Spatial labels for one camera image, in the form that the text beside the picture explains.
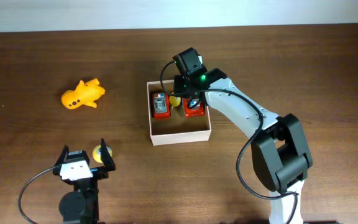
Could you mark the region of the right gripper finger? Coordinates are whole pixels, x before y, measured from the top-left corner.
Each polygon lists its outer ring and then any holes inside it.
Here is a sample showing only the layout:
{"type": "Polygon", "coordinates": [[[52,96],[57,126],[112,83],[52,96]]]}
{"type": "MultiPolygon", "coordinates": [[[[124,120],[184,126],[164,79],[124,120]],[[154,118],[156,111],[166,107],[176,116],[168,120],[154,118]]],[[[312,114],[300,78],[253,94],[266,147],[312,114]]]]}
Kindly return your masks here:
{"type": "Polygon", "coordinates": [[[198,110],[201,106],[201,93],[199,91],[190,94],[187,102],[187,108],[189,110],[198,110]]]}
{"type": "Polygon", "coordinates": [[[175,75],[173,83],[173,94],[175,97],[186,96],[186,78],[182,75],[175,75]]]}

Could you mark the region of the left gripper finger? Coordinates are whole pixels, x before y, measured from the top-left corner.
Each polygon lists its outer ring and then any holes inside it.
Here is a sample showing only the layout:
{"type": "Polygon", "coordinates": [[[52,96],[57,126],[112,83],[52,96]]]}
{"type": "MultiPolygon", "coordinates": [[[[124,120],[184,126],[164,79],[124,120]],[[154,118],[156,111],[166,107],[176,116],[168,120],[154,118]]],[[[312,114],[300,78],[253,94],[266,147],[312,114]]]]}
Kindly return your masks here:
{"type": "Polygon", "coordinates": [[[66,161],[68,153],[69,153],[69,148],[67,145],[64,145],[62,153],[60,154],[59,158],[55,163],[55,167],[60,167],[66,161]]]}
{"type": "Polygon", "coordinates": [[[116,170],[116,165],[112,159],[112,156],[108,151],[107,145],[103,138],[101,138],[100,155],[101,155],[101,161],[108,172],[116,170]]]}

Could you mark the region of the red grey toy truck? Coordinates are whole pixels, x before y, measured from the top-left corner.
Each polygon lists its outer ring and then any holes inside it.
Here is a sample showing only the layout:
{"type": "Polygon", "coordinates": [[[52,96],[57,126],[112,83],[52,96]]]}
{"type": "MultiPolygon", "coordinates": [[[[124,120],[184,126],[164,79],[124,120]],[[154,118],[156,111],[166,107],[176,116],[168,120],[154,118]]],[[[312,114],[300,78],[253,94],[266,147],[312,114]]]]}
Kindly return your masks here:
{"type": "Polygon", "coordinates": [[[198,110],[189,110],[187,108],[187,102],[188,102],[188,98],[183,98],[182,99],[182,104],[183,104],[183,111],[185,114],[186,118],[190,118],[190,117],[194,117],[194,116],[204,116],[205,115],[205,109],[204,109],[204,105],[201,102],[201,106],[199,107],[198,110]]]}

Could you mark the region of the yellow round toy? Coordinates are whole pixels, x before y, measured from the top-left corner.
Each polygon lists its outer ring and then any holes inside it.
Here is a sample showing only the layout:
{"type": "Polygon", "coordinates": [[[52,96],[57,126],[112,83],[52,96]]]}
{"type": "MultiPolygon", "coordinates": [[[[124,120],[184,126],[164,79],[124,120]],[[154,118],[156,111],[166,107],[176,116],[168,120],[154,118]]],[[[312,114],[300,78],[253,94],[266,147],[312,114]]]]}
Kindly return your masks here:
{"type": "MultiPolygon", "coordinates": [[[[112,149],[107,146],[108,149],[108,153],[109,155],[112,157],[112,149]]],[[[101,160],[101,146],[97,145],[94,149],[93,149],[93,159],[98,162],[98,163],[103,163],[101,160]]]]}

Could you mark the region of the red toy car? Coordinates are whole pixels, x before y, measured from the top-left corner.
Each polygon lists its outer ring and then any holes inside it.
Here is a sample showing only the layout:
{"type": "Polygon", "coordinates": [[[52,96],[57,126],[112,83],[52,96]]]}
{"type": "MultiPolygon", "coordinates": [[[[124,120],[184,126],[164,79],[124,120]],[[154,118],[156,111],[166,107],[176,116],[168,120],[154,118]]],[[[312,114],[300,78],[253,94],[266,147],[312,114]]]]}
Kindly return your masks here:
{"type": "Polygon", "coordinates": [[[168,119],[170,117],[169,97],[166,93],[154,93],[152,104],[154,119],[168,119]]]}

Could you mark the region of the orange rubber toy animal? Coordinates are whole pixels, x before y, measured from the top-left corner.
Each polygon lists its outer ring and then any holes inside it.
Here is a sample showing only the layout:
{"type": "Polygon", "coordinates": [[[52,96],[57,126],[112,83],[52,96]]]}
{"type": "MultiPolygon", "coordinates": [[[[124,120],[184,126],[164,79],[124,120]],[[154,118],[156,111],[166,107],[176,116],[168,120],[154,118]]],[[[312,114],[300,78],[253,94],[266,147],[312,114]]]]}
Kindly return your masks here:
{"type": "Polygon", "coordinates": [[[97,78],[88,82],[80,80],[74,90],[64,92],[61,102],[69,110],[77,109],[83,105],[96,108],[96,100],[100,99],[106,90],[100,86],[97,78]]]}

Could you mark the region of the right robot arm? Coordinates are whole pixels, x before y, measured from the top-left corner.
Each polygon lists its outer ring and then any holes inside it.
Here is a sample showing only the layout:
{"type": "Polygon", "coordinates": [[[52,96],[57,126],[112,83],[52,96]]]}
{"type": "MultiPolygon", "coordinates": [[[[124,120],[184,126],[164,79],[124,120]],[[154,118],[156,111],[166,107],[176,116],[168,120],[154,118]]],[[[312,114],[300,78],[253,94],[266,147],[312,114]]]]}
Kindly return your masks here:
{"type": "Polygon", "coordinates": [[[293,114],[280,116],[257,104],[222,70],[208,70],[194,48],[176,54],[172,62],[180,72],[174,78],[175,95],[216,109],[248,138],[237,157],[236,173],[252,195],[270,201],[269,222],[303,223],[301,190],[313,159],[301,121],[293,114]],[[241,159],[248,147],[254,172],[269,195],[252,190],[242,177],[241,159]]]}

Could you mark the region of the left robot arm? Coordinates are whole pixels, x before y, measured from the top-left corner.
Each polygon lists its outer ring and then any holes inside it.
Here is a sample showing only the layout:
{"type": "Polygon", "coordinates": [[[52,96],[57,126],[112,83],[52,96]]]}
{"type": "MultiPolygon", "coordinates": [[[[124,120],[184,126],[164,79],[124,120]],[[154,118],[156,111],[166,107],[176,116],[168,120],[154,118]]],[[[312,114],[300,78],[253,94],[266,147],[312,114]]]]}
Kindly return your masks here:
{"type": "Polygon", "coordinates": [[[90,159],[85,151],[69,151],[65,146],[53,168],[63,182],[73,187],[59,203],[59,212],[63,223],[94,224],[99,222],[99,189],[98,182],[108,179],[109,173],[116,169],[112,150],[101,139],[94,148],[93,159],[102,166],[90,167],[90,159]]]}

